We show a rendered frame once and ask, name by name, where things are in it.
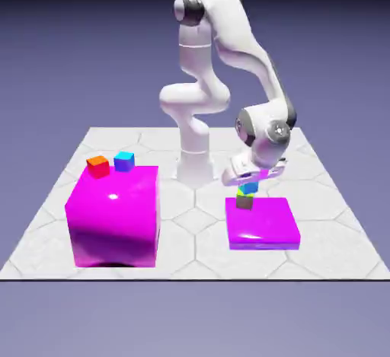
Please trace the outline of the small blue cube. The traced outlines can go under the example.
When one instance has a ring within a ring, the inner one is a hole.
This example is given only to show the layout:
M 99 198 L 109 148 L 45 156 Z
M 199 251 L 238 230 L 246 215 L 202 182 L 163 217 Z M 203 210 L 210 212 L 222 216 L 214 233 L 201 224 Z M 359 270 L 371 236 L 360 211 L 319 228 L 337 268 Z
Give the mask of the small blue cube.
M 258 191 L 258 182 L 245 183 L 238 187 L 238 196 L 254 197 L 254 194 Z

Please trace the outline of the large magenta box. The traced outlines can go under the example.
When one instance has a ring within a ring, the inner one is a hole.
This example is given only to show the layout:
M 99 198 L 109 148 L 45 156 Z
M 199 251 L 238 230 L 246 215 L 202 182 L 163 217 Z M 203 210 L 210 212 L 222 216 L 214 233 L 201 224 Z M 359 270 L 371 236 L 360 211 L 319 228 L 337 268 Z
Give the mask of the large magenta box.
M 99 179 L 83 170 L 65 205 L 75 265 L 155 267 L 160 210 L 157 166 Z

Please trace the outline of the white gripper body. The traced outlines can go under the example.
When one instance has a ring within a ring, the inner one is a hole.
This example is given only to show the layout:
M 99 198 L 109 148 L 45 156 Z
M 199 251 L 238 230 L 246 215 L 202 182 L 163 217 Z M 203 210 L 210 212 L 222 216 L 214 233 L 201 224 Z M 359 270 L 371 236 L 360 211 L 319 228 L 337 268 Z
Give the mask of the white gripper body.
M 239 154 L 230 158 L 227 167 L 222 173 L 221 181 L 224 186 L 241 186 L 262 180 L 276 178 L 286 167 L 286 159 L 281 158 L 272 168 L 258 167 L 249 154 Z

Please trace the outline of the flat purple box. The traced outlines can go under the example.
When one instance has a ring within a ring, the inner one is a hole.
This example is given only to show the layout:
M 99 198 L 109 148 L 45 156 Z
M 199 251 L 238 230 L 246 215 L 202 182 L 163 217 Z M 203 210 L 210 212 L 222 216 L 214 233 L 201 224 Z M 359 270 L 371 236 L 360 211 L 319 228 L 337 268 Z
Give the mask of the flat purple box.
M 297 250 L 301 235 L 285 198 L 254 197 L 251 209 L 225 200 L 225 220 L 232 250 Z

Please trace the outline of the small orange cube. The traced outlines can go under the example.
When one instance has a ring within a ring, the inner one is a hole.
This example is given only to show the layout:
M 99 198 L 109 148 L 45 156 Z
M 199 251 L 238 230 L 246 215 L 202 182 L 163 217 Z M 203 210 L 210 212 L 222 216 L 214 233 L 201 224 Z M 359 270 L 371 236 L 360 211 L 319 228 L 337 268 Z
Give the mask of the small orange cube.
M 95 178 L 100 179 L 110 174 L 109 161 L 102 155 L 89 158 L 86 160 L 89 174 Z

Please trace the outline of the small cyan cube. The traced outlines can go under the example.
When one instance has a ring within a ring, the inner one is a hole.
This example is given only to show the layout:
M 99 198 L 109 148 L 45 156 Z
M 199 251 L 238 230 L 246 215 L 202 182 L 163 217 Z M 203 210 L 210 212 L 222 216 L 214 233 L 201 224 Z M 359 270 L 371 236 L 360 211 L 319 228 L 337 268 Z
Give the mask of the small cyan cube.
M 114 158 L 115 171 L 129 172 L 135 166 L 135 156 L 132 152 L 121 151 Z

